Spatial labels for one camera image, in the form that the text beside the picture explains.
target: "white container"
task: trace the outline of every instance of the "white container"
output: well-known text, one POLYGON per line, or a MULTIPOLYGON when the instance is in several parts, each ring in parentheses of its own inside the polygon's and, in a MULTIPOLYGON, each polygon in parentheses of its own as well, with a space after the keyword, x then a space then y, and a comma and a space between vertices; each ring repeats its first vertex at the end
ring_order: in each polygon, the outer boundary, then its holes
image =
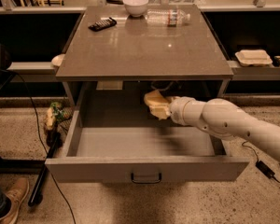
POLYGON ((272 60, 263 49, 242 49, 235 53, 241 66, 266 66, 272 64, 272 60))
POLYGON ((149 9, 147 11, 147 23, 149 25, 177 26, 189 24, 190 14, 180 9, 149 9))
POLYGON ((148 0, 123 0, 127 12, 133 17, 140 17, 147 12, 148 0))

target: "table top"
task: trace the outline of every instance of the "table top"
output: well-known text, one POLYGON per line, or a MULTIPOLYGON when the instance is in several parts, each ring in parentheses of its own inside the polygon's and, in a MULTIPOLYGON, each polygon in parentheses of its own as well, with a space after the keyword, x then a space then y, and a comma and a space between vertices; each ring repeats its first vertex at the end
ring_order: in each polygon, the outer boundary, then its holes
POLYGON ((56 75, 62 81, 200 80, 231 78, 228 66, 201 11, 180 8, 190 23, 177 27, 148 25, 124 6, 87 7, 56 75), (118 24, 100 32, 88 27, 112 17, 118 24))

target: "floor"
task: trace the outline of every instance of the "floor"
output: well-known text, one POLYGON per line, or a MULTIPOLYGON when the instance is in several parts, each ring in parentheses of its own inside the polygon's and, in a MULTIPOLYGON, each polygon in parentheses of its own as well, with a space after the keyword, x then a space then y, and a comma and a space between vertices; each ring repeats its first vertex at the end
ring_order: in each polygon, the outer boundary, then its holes
MULTIPOLYGON (((75 2, 64 1, 66 6, 75 2)), ((76 0, 75 5, 84 6, 85 3, 76 0)), ((45 140, 43 118, 50 102, 56 99, 34 98, 42 140, 45 140)), ((279 96, 231 97, 230 100, 251 116, 280 126, 279 96)), ((42 203, 29 207, 28 195, 21 206, 18 223, 75 223, 64 197, 79 224, 280 223, 280 184, 268 179, 255 167, 255 154, 242 147, 243 142, 243 139, 235 138, 224 143, 232 156, 250 159, 249 165, 234 182, 141 186, 58 183, 60 193, 49 176, 43 188, 42 203)), ((280 180, 278 162, 254 149, 280 180)), ((0 98, 0 155, 14 159, 45 158, 46 153, 38 137, 35 111, 29 99, 0 98)), ((19 176, 26 176, 31 188, 37 179, 37 175, 0 175, 0 187, 8 189, 19 176)))

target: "drawer handle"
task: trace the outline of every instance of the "drawer handle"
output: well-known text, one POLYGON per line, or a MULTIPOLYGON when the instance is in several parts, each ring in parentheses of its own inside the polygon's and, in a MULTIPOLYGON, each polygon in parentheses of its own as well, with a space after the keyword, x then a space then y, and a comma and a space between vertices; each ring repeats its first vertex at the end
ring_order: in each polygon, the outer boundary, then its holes
POLYGON ((152 180, 152 181, 137 181, 133 178, 133 173, 131 173, 131 180, 134 184, 158 184, 161 182, 161 173, 159 173, 158 180, 152 180))

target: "bottle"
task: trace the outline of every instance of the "bottle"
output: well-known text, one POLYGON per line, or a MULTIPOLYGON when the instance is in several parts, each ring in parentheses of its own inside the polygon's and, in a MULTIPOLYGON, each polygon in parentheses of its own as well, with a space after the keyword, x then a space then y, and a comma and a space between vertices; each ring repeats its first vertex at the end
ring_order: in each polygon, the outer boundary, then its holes
POLYGON ((190 14, 180 9, 149 9, 147 11, 147 23, 149 25, 177 26, 189 24, 190 14))

